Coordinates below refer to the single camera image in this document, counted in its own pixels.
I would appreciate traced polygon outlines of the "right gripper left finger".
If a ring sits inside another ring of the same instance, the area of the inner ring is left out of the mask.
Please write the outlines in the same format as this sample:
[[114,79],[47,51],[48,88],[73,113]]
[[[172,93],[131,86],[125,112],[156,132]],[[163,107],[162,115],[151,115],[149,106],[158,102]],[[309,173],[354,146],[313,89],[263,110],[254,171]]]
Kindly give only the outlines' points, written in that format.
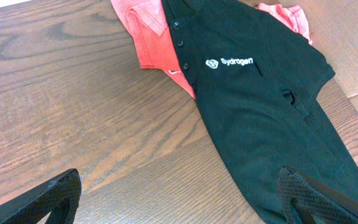
[[71,224],[80,196],[80,175],[68,169],[0,205],[0,223],[38,223],[47,216],[47,223]]

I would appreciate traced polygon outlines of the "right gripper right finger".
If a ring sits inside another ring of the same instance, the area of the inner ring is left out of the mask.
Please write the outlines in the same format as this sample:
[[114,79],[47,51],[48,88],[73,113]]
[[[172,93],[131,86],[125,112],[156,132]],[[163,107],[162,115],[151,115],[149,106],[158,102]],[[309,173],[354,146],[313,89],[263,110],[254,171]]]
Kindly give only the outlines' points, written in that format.
[[277,189],[288,223],[358,224],[358,202],[291,167],[280,169]]

